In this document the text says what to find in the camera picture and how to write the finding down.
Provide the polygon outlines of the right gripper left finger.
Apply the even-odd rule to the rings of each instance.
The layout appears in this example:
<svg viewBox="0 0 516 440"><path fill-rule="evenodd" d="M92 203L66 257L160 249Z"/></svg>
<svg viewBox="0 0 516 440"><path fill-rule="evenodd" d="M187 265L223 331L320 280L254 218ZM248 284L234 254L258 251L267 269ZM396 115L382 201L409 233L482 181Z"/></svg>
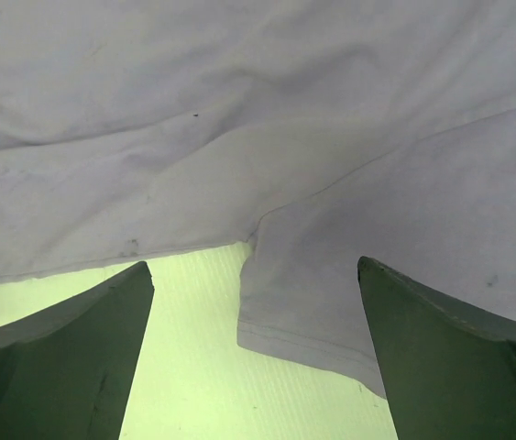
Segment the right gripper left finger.
<svg viewBox="0 0 516 440"><path fill-rule="evenodd" d="M154 296L145 262L0 326L0 439L116 439Z"/></svg>

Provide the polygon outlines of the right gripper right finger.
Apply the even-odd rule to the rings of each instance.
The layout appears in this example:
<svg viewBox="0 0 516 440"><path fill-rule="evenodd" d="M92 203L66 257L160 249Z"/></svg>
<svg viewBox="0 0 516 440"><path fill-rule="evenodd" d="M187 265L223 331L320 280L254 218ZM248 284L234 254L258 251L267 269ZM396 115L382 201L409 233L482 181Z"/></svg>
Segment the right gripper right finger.
<svg viewBox="0 0 516 440"><path fill-rule="evenodd" d="M373 258L357 278L397 436L516 439L516 321Z"/></svg>

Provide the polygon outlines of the purple t shirt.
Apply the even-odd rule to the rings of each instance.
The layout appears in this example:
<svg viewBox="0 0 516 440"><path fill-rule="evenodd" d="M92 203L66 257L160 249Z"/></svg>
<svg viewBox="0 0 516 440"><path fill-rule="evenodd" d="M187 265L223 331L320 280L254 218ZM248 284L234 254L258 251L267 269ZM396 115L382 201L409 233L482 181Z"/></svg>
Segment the purple t shirt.
<svg viewBox="0 0 516 440"><path fill-rule="evenodd" d="M376 394L361 257L516 320L516 1L0 1L0 282L235 242Z"/></svg>

